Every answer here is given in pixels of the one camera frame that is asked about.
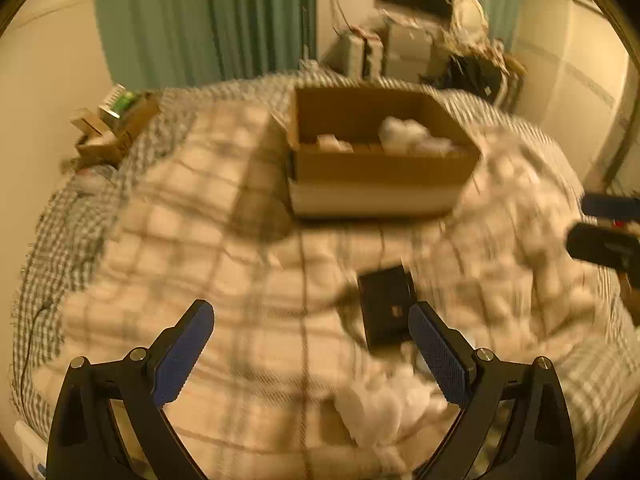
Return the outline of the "white cloth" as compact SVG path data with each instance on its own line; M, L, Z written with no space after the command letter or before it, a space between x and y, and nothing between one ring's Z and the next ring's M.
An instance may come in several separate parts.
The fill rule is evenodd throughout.
M410 364L366 382L354 382L334 396L334 406L360 448L391 444L425 415L438 416L448 402L433 379Z

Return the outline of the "white sliding wardrobe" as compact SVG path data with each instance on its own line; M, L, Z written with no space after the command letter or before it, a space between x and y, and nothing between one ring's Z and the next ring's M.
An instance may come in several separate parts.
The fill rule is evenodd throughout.
M584 178L620 107L626 48L589 0L520 0L513 54L527 72L516 114L555 140Z

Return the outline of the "black bag on chair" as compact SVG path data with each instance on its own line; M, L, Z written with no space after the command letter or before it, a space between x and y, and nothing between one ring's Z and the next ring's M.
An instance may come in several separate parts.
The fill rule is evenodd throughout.
M500 103L506 96L508 78L495 63L478 55L450 54L431 65L420 76L421 84L438 90L461 90L489 104Z

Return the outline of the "green white book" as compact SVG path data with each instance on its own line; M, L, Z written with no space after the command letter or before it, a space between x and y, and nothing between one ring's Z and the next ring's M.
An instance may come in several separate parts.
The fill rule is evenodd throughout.
M99 106L104 117L119 119L126 109L137 99L137 93L127 90L122 84L115 84Z

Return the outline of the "white ribbed suitcase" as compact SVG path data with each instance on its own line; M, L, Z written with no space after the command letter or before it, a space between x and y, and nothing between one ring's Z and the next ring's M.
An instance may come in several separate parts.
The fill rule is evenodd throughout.
M338 40L338 68L356 81L377 80L382 74L383 51L382 40L375 32L343 32Z

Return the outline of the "clear plastic bag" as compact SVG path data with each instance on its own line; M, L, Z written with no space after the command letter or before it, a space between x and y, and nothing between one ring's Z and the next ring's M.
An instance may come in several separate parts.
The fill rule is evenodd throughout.
M76 171L70 187L80 194L98 195L115 184L117 170L112 166L92 166Z

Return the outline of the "white oval vanity mirror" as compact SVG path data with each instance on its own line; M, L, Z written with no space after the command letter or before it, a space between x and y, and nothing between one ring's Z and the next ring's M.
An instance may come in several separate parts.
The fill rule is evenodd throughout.
M457 0L451 30L462 42L482 42L488 38L488 17L478 0Z

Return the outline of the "green curtain left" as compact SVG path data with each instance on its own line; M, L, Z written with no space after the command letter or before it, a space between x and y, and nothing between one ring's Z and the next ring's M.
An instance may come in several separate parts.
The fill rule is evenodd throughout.
M295 70L316 54L316 0L93 0L113 81L199 87Z

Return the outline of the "open brown cardboard box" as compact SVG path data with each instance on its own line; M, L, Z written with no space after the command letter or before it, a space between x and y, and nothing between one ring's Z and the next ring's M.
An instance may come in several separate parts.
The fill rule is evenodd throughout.
M386 117L414 119L454 149L444 156L386 152ZM400 219L448 214L480 160L457 119L420 91L372 87L294 90L288 188L299 218Z

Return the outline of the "black wallet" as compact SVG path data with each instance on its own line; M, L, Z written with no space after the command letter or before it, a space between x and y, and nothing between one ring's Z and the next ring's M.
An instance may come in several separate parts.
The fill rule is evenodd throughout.
M358 276L364 336L371 352L411 339L409 309L416 303L411 273L402 264Z

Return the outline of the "cardboard box with clutter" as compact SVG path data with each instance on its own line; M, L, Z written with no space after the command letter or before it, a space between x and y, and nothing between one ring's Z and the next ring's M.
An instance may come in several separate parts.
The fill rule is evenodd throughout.
M143 130L158 114L160 99L153 92L137 94L137 99L119 119L104 117L99 109L76 110L70 118L70 123L80 132L75 142L77 167L117 168L128 156Z

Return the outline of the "silver mini fridge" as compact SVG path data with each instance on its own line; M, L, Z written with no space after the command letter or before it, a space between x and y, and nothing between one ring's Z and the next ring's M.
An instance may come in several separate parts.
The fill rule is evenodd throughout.
M433 80L440 69L437 44L442 29L388 23L384 36L384 75L409 82Z

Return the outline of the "white grey insulated bottle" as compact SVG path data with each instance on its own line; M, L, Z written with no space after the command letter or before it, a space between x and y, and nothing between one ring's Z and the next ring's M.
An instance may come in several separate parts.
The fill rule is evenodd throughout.
M444 156L454 149L450 139L432 136L430 130L414 119L386 117L378 129L378 140L386 152Z

